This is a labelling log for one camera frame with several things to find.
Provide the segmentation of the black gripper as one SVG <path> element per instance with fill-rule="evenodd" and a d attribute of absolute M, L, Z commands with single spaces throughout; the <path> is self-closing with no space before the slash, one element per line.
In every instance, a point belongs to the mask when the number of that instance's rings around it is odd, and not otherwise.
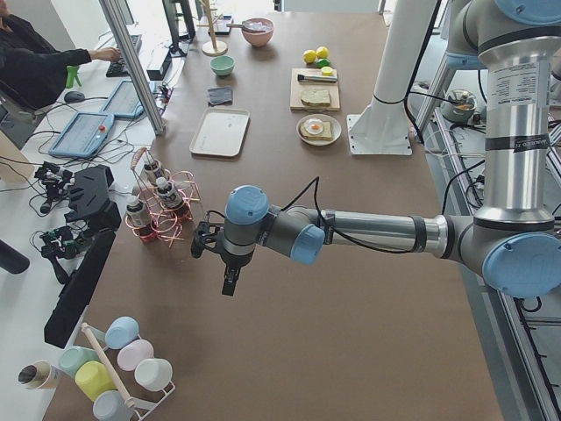
<path fill-rule="evenodd" d="M 222 294 L 234 296 L 241 268 L 251 262 L 255 244 L 237 245 L 225 236 L 219 240 L 219 243 L 221 246 L 220 256 L 225 264 Z"/>

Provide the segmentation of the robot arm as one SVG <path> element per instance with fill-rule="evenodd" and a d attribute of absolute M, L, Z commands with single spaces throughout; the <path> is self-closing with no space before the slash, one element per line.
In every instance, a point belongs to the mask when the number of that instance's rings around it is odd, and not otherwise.
<path fill-rule="evenodd" d="M 543 204 L 550 61 L 560 47 L 557 1 L 453 4 L 448 52 L 487 68 L 484 203 L 472 217 L 389 216 L 278 207 L 259 188 L 234 189 L 217 234 L 232 295 L 256 246 L 310 264 L 322 246 L 351 242 L 386 253 L 432 253 L 464 264 L 494 289 L 542 296 L 560 283 L 560 241 Z"/>

